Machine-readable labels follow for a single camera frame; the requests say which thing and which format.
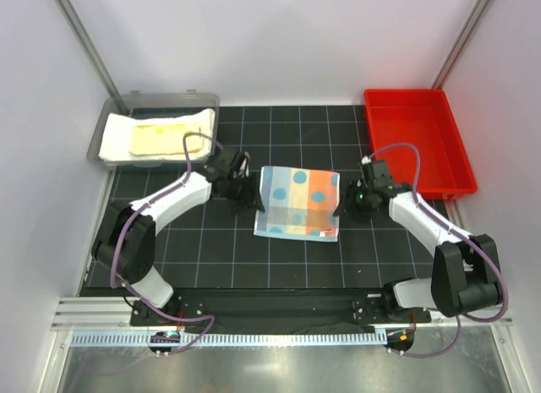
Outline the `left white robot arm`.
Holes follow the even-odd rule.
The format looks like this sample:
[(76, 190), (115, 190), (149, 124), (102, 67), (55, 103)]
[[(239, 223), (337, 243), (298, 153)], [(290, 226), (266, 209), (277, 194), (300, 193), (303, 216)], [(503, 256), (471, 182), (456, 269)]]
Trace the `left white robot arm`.
[(150, 317), (159, 325), (174, 323), (179, 306), (172, 300), (173, 288), (154, 266), (157, 235), (213, 196), (232, 201), (239, 210), (263, 212), (259, 179), (249, 164), (248, 152), (222, 146), (153, 194), (129, 203), (111, 202), (91, 248), (93, 260), (110, 270), (110, 286), (124, 287), (149, 303)]

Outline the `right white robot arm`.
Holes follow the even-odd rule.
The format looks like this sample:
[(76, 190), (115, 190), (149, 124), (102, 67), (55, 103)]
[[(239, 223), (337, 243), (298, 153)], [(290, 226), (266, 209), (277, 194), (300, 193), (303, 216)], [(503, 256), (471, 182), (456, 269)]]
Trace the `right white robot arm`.
[(386, 284), (388, 296), (380, 302), (382, 315), (400, 322), (412, 308), (432, 308), (446, 317), (470, 316), (473, 311), (498, 306), (506, 310), (495, 241), (474, 236), (453, 225), (432, 208), (408, 183), (397, 183), (384, 161), (365, 157), (361, 177), (351, 181), (341, 196), (335, 216), (359, 221), (385, 210), (433, 256), (431, 275)]

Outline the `white pink towel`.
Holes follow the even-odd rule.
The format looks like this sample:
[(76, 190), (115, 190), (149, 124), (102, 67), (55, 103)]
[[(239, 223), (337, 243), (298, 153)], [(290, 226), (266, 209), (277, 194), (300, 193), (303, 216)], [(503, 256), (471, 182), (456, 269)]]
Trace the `white pink towel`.
[(211, 109), (205, 109), (201, 112), (184, 117), (167, 117), (167, 118), (149, 118), (137, 120), (131, 117), (125, 117), (117, 114), (111, 114), (107, 119), (104, 143), (101, 146), (99, 155), (107, 161), (115, 161), (119, 158), (129, 157), (135, 159), (137, 157), (152, 157), (152, 156), (133, 156), (128, 151), (129, 142), (131, 140), (131, 131), (134, 126), (145, 124), (160, 124), (160, 123), (199, 123), (203, 126), (202, 134), (190, 133), (185, 134), (183, 138), (184, 155), (174, 156), (154, 156), (157, 159), (180, 160), (188, 156), (191, 161), (207, 157), (210, 154), (211, 142), (203, 136), (211, 137), (211, 123), (214, 117), (214, 112)]

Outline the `yellow patterned towel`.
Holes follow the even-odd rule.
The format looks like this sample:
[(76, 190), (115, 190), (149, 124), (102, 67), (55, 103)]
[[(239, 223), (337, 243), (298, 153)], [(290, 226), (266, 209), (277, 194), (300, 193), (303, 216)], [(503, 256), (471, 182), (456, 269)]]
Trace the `yellow patterned towel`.
[(160, 123), (134, 126), (128, 151), (133, 156), (184, 155), (185, 134), (204, 132), (199, 123)]

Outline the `blue patterned towel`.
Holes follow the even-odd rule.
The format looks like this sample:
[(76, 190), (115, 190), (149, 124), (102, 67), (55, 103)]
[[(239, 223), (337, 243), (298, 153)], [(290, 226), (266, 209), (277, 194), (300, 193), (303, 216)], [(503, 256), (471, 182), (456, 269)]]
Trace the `blue patterned towel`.
[(263, 166), (260, 196), (264, 211), (254, 218), (254, 235), (293, 241), (335, 243), (340, 201), (338, 172)]

